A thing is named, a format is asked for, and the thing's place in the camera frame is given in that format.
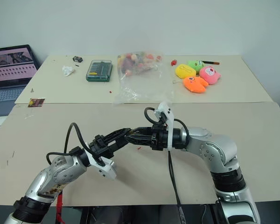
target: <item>green plush toy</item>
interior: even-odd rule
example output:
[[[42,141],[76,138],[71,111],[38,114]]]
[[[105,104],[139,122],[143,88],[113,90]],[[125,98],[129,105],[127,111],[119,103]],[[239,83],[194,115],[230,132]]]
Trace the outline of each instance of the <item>green plush toy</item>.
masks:
[[[188,66],[196,70],[196,73],[199,74],[200,69],[204,67],[204,63],[202,61],[188,61]]]

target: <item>orange plush toy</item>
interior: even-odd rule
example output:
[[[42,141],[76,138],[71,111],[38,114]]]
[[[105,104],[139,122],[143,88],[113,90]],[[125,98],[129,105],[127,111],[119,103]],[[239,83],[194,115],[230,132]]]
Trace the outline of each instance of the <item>orange plush toy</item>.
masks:
[[[191,92],[205,92],[205,87],[209,85],[208,82],[200,77],[186,77],[182,82]]]

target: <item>white wall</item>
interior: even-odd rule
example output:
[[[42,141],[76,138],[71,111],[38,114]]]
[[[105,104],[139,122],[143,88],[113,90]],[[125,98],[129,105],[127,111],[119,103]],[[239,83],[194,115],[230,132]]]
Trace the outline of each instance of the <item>white wall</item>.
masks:
[[[280,105],[280,0],[0,0],[0,47],[49,54],[241,54]]]

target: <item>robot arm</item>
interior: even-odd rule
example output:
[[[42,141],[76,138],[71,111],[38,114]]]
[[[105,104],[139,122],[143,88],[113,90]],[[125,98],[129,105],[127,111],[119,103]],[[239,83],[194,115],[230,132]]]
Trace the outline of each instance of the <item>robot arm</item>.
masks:
[[[236,224],[251,221],[260,224],[259,214],[251,193],[243,179],[236,157],[236,144],[227,136],[212,135],[206,129],[186,127],[174,119],[170,108],[161,103],[154,110],[158,122],[147,115],[152,127],[124,128],[107,136],[98,135],[87,149],[76,147],[69,155],[56,157],[51,165],[34,179],[24,197],[16,201],[16,211],[5,224],[40,224],[51,203],[62,189],[93,166],[99,174],[116,178],[113,153],[127,143],[150,146],[153,150],[172,148],[191,152],[201,157],[209,168],[218,197],[216,205],[223,223]],[[183,128],[173,128],[174,120]]]

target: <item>plastic bag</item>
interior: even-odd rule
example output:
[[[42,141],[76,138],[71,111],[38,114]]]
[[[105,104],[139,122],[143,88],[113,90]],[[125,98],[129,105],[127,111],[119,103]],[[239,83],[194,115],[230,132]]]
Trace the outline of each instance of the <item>plastic bag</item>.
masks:
[[[120,92],[115,103],[158,103],[173,101],[171,77],[163,55],[134,52],[118,56]]]

